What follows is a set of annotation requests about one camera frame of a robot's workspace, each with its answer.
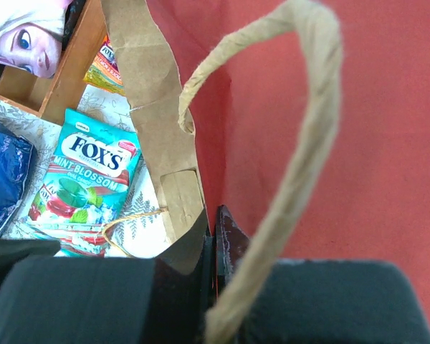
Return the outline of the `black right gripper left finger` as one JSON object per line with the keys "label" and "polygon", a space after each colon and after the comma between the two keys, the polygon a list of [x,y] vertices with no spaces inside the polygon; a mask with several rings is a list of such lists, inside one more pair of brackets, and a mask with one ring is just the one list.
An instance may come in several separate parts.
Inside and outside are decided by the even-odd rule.
{"label": "black right gripper left finger", "polygon": [[0,343],[202,343],[212,243],[200,214],[150,259],[27,257],[0,286]]}

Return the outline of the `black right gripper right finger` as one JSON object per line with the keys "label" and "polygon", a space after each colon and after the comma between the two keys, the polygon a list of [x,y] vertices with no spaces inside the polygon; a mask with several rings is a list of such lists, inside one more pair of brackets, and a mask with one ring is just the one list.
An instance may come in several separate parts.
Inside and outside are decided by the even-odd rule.
{"label": "black right gripper right finger", "polygon": [[279,259],[233,341],[430,343],[430,325],[394,264]]}

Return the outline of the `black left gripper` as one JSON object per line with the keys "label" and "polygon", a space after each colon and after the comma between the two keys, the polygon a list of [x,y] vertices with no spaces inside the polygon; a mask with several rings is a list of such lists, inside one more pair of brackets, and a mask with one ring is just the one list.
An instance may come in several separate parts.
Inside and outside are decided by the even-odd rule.
{"label": "black left gripper", "polygon": [[52,257],[60,248],[57,240],[0,239],[0,286],[17,262],[34,255]]}

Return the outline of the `blue chips snack bag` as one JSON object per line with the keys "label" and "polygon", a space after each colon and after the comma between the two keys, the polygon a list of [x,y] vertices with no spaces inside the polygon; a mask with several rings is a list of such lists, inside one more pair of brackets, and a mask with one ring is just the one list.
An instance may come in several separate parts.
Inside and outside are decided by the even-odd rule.
{"label": "blue chips snack bag", "polygon": [[24,198],[37,149],[0,123],[0,236]]}

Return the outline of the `teal mint candy bag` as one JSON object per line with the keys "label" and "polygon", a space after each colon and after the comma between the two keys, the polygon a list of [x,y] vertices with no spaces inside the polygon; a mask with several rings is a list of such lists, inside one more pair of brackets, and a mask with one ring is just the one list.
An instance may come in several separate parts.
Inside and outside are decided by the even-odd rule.
{"label": "teal mint candy bag", "polygon": [[140,155],[136,133],[67,109],[29,225],[65,254],[104,256],[102,226],[119,217]]}

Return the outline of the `red paper bag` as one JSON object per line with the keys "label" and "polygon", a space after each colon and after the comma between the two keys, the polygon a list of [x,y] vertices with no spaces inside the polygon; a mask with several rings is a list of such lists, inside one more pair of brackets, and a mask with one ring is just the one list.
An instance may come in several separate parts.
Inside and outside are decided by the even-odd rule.
{"label": "red paper bag", "polygon": [[373,260],[430,325],[430,1],[104,1],[166,224],[219,240],[203,343],[279,259]]}

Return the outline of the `orange lemon candy bag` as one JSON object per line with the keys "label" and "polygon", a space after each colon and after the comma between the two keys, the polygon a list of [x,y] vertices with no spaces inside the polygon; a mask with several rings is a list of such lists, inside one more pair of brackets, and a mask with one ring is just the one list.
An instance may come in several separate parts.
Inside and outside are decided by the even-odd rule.
{"label": "orange lemon candy bag", "polygon": [[102,41],[100,50],[86,71],[83,81],[102,90],[125,96],[114,51],[110,46],[107,34]]}

